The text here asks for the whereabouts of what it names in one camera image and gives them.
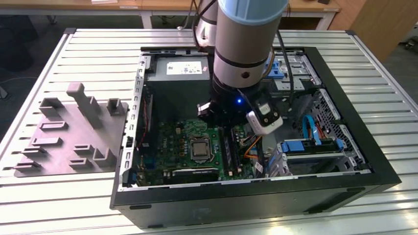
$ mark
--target gray fixture plate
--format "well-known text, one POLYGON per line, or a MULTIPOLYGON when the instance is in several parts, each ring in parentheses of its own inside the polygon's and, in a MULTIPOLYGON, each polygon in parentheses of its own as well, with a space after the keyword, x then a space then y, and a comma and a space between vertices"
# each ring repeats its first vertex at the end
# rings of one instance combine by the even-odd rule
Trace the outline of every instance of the gray fixture plate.
MULTIPOLYGON (((43 145, 41 148, 47 151, 44 157, 32 157, 32 161, 41 165, 41 169, 21 173, 16 170, 16 177, 26 176, 45 176, 77 173, 95 173, 95 172, 112 172, 115 171, 115 164, 111 167, 99 167, 97 163, 92 160, 92 154, 77 155, 73 151, 75 145, 92 145, 97 148, 104 155, 107 148, 109 148, 115 157, 119 156, 121 136, 124 130, 124 121, 127 114, 127 103, 121 103, 124 115, 111 116, 107 109, 107 104, 100 103, 99 118, 103 127, 93 129, 85 117, 80 113, 77 104, 64 104, 64 108, 56 108, 60 117, 44 118, 36 128, 35 134, 31 138, 31 143, 35 138, 56 138, 60 137, 61 144, 43 145), (44 123, 52 121, 65 121, 68 127, 60 130, 40 130, 44 123), (69 160, 87 158, 91 162, 89 167, 73 170, 69 166, 69 160)), ((31 161, 25 156, 21 158, 20 163, 31 161)))

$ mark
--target sticker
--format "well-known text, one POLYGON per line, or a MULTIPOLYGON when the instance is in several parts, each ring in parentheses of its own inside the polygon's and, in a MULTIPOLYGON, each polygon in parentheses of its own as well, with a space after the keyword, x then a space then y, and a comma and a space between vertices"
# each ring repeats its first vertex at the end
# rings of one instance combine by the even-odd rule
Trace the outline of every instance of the sticker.
POLYGON ((137 9, 136 6, 120 6, 119 8, 120 9, 137 9))
POLYGON ((263 172, 263 166, 258 162, 255 163, 255 169, 262 173, 263 172))
POLYGON ((271 109, 270 109, 268 104, 266 103, 266 104, 260 105, 260 106, 259 106, 259 110, 260 110, 260 113, 262 113, 263 115, 266 115, 267 113, 270 113, 271 109))
POLYGON ((167 63, 167 75, 179 74, 201 74, 201 62, 168 62, 167 63))

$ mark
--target white table leg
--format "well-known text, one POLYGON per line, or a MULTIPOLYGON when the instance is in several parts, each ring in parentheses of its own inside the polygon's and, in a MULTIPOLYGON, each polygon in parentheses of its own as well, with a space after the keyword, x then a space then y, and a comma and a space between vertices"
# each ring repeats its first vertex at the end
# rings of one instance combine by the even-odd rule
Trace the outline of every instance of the white table leg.
POLYGON ((323 17, 319 20, 318 26, 316 26, 316 30, 327 30, 328 26, 332 22, 335 16, 335 12, 326 12, 323 17))
POLYGON ((151 15, 152 15, 151 11, 140 11, 140 17, 143 19, 144 28, 152 28, 151 15))

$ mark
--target aluminum extrusion table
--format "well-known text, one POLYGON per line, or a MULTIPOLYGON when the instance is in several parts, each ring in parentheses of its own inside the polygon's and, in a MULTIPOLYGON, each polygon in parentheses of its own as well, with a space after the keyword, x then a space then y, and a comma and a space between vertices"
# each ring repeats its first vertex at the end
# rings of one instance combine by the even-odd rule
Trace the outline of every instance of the aluminum extrusion table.
MULTIPOLYGON (((418 108, 356 36, 343 31, 283 31, 286 46, 316 47, 374 135, 402 183, 331 213, 160 230, 171 234, 368 234, 418 231, 418 108)), ((14 178, 18 151, 41 118, 44 97, 83 82, 99 102, 132 102, 140 48, 189 46, 189 31, 77 29, 64 34, 0 144, 0 234, 133 234, 141 231, 109 210, 115 173, 14 178)))

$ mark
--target motherboard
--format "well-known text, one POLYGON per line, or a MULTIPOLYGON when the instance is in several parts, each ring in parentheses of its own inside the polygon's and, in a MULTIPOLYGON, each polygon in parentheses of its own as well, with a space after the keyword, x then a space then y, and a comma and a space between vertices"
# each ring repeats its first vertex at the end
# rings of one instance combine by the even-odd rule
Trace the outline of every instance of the motherboard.
MULTIPOLYGON (((247 138, 242 126, 233 128, 236 147, 243 148, 240 140, 247 138)), ((221 143, 217 128, 208 128, 207 124, 197 120, 179 122, 160 122, 157 125, 157 147, 155 156, 141 157, 148 185, 171 184, 171 174, 184 174, 183 183, 192 183, 192 175, 200 174, 216 176, 211 180, 252 179, 252 165, 250 161, 240 163, 240 172, 232 174, 224 168, 221 155, 221 143)))

